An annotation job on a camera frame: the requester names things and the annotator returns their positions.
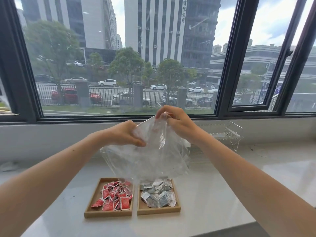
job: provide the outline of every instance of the hand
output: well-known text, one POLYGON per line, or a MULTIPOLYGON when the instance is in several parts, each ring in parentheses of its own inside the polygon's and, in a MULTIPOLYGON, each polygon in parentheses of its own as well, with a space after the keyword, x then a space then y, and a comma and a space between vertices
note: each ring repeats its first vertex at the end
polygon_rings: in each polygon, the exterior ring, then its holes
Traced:
POLYGON ((156 119, 158 119, 164 112, 167 112, 166 116, 168 124, 180 137, 192 144, 198 144, 199 138, 205 131, 199 128, 190 117, 188 117, 183 109, 164 105, 157 111, 156 119))
POLYGON ((108 129, 97 131, 102 139, 102 146, 105 145, 135 145, 138 147, 146 146, 146 143, 133 135, 133 130, 137 125, 131 121, 125 121, 108 129))

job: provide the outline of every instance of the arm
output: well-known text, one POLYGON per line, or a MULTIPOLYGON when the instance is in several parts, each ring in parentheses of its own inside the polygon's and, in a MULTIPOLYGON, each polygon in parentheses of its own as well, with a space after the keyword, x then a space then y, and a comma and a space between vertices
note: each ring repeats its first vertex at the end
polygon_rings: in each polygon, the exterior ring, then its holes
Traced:
POLYGON ((55 201, 103 146, 146 144, 132 135, 132 121, 88 135, 0 186, 0 236, 20 236, 55 201))
POLYGON ((201 148, 240 202, 258 223, 277 237, 316 236, 316 210, 265 172, 196 126, 177 107, 164 106, 168 124, 181 137, 201 148))

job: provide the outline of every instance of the clear plastic bag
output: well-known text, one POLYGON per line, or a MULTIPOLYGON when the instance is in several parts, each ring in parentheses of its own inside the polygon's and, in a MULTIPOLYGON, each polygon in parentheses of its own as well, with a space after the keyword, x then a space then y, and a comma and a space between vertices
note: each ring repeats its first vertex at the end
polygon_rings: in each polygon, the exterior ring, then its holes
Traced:
POLYGON ((156 178, 174 178, 188 173, 188 142, 179 137, 166 117, 152 117, 139 124, 134 135, 143 139, 146 147, 110 145, 101 148, 102 155, 118 178, 134 183, 154 181, 156 178))

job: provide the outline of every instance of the forearm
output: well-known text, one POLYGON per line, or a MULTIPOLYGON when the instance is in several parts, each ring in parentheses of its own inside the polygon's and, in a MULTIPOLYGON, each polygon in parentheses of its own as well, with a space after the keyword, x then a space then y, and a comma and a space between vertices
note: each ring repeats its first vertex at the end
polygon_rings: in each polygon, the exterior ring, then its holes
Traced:
POLYGON ((316 211, 295 193, 206 132, 199 147, 271 236, 315 236, 316 211))
POLYGON ((102 147, 96 133, 0 186, 0 236, 20 236, 102 147))

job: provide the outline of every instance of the wooden tray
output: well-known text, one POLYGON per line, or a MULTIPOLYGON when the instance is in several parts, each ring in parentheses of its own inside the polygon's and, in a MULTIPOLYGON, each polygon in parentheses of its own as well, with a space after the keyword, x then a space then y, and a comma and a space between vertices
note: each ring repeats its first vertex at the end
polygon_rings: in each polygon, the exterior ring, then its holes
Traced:
MULTIPOLYGON (((84 212, 84 217, 87 218, 96 218, 96 217, 116 217, 116 216, 132 216, 133 211, 133 199, 131 199, 131 209, 128 211, 102 211, 102 207, 92 208, 91 206, 102 197, 101 190, 103 186, 112 181, 117 181, 117 178, 101 178, 95 191, 90 199, 90 202, 84 212)), ((134 194, 133 184, 130 186, 132 193, 134 194)))
POLYGON ((173 213, 173 212, 180 212, 181 211, 181 205, 178 197, 178 193, 176 190, 176 187, 174 185, 173 179, 171 179, 171 183, 173 188, 171 188, 171 191, 174 192, 176 196, 176 205, 175 207, 162 207, 162 208, 150 208, 147 206, 147 204, 141 200, 141 193, 140 185, 138 185, 138 200, 137 200, 137 215, 151 215, 151 214, 164 214, 164 213, 173 213))

